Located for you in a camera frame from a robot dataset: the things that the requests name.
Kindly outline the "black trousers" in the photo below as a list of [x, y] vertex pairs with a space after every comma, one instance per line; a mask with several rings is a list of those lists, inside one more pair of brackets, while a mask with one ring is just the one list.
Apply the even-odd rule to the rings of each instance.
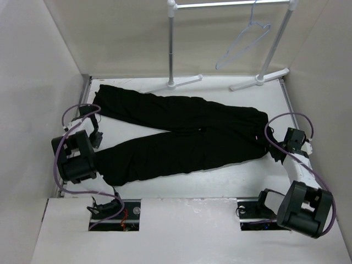
[[97, 170], [112, 186], [251, 161], [269, 150], [268, 115], [256, 108], [109, 85], [93, 102], [102, 116], [158, 130], [96, 153]]

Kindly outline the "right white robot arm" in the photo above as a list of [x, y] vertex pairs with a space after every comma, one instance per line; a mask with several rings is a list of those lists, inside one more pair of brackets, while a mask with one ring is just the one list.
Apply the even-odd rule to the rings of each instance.
[[312, 171], [312, 146], [305, 132], [288, 128], [284, 140], [278, 142], [268, 127], [265, 136], [272, 158], [281, 163], [288, 175], [290, 187], [286, 194], [268, 188], [261, 191], [255, 203], [256, 213], [263, 218], [273, 214], [278, 226], [305, 236], [323, 236], [333, 195]]

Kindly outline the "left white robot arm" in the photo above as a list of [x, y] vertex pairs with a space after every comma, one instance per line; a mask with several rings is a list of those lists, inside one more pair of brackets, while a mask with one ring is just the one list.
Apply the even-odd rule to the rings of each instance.
[[93, 214], [108, 215], [111, 219], [122, 216], [124, 202], [115, 188], [108, 185], [98, 172], [95, 149], [100, 146], [96, 104], [76, 104], [64, 111], [61, 124], [64, 134], [52, 139], [54, 152], [53, 176], [60, 190], [72, 195], [90, 195]]

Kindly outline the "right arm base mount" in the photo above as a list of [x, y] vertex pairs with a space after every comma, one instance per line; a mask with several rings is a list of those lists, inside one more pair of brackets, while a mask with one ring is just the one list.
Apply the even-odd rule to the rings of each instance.
[[288, 231], [277, 224], [276, 214], [260, 205], [257, 198], [237, 199], [235, 214], [239, 218], [241, 231]]

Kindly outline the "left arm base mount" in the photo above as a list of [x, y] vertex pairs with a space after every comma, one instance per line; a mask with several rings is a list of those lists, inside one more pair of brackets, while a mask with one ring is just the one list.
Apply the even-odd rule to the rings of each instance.
[[140, 228], [141, 200], [124, 200], [124, 209], [109, 208], [97, 210], [87, 208], [91, 213], [89, 231], [92, 232], [137, 232]]

